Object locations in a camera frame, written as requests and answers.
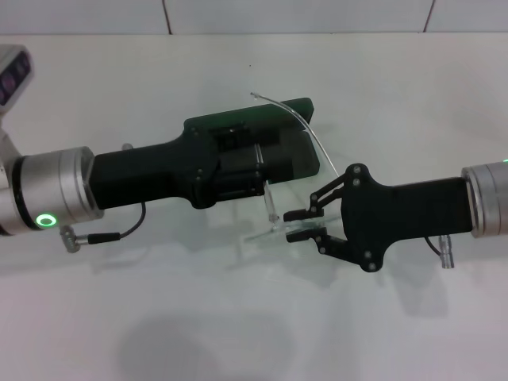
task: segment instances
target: metal cylinder joint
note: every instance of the metal cylinder joint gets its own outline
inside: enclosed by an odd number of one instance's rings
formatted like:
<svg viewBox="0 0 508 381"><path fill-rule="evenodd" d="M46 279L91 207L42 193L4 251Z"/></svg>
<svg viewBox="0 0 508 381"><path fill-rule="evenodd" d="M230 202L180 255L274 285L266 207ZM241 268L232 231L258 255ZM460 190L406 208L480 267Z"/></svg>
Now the metal cylinder joint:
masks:
<svg viewBox="0 0 508 381"><path fill-rule="evenodd" d="M497 236L508 233L508 163L466 167L462 177L468 185L472 235Z"/></svg>

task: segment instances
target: clear plastic rod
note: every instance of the clear plastic rod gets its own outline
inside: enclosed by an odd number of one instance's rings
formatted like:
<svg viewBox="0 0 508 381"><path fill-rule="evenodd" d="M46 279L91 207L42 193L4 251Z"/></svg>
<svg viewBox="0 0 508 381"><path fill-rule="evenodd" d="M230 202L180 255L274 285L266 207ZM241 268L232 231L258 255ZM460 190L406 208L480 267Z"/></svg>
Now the clear plastic rod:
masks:
<svg viewBox="0 0 508 381"><path fill-rule="evenodd" d="M310 135L312 135L312 137L314 138L314 141L319 146L319 148L321 149L321 152L323 152L323 155L325 155L330 166L332 167L333 171L335 172L335 175L337 175L337 177L339 177L337 169L335 169L335 166L333 165L332 160L330 159L330 156L328 156L328 153L326 153L326 150L324 149L323 145L319 141L318 137L316 136L314 131L310 128L309 123L307 123L307 121L302 117L302 115L300 115L299 113L297 113L296 111L291 109L288 105L285 105L284 103L274 101L273 99L264 97L263 95L257 94L257 93L251 93L251 95L254 97L254 99L264 99L265 101L270 102L271 104L278 106L281 109L286 110L288 113L290 113L294 117L296 117L296 119L303 125L303 127L305 127L307 131L309 131Z"/></svg>

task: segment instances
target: white wall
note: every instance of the white wall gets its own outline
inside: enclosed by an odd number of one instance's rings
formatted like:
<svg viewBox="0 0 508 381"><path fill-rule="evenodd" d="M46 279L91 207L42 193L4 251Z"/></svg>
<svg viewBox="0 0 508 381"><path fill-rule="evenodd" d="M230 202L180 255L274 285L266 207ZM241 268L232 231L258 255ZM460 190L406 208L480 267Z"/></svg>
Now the white wall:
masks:
<svg viewBox="0 0 508 381"><path fill-rule="evenodd" d="M421 32L432 0L165 0L180 33Z"/></svg>
<svg viewBox="0 0 508 381"><path fill-rule="evenodd" d="M0 34L166 34L162 0L0 0Z"/></svg>
<svg viewBox="0 0 508 381"><path fill-rule="evenodd" d="M506 0L437 0L428 32L507 32Z"/></svg>
<svg viewBox="0 0 508 381"><path fill-rule="evenodd" d="M433 0L0 0L0 34L421 32ZM506 0L436 0L428 32L508 31Z"/></svg>

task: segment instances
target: black cable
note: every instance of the black cable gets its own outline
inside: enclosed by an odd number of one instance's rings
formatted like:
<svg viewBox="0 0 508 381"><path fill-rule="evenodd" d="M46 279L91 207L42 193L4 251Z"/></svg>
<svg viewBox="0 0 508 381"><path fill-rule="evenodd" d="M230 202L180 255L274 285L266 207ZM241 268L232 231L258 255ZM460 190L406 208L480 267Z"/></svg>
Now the black cable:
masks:
<svg viewBox="0 0 508 381"><path fill-rule="evenodd" d="M127 237L129 234L132 234L137 228L141 226L146 217L146 205L144 202L141 203L141 217L136 222L136 224L127 230L124 233L98 233L98 234L88 234L87 240L88 244L103 244L106 242L119 241L122 238Z"/></svg>
<svg viewBox="0 0 508 381"><path fill-rule="evenodd" d="M146 205L144 204L144 202L142 202L140 219L136 222L136 224L132 228L127 230L125 233L120 234L120 239L127 237L129 234L133 233L137 228L139 228L143 223L145 216L146 216Z"/></svg>
<svg viewBox="0 0 508 381"><path fill-rule="evenodd" d="M442 256L441 252L437 250L436 246L434 246L432 242L430 242L430 239L428 237L425 237L425 242L427 242L427 245L432 249L432 251L435 252L441 258Z"/></svg>

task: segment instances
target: green led ring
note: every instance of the green led ring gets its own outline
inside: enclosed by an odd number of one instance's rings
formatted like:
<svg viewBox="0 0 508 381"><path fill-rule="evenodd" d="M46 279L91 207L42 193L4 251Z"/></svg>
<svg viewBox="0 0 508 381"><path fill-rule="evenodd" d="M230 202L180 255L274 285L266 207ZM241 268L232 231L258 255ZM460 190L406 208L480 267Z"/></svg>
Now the green led ring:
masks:
<svg viewBox="0 0 508 381"><path fill-rule="evenodd" d="M35 222L43 228L51 228L56 225L56 218L51 214L41 214L36 218Z"/></svg>

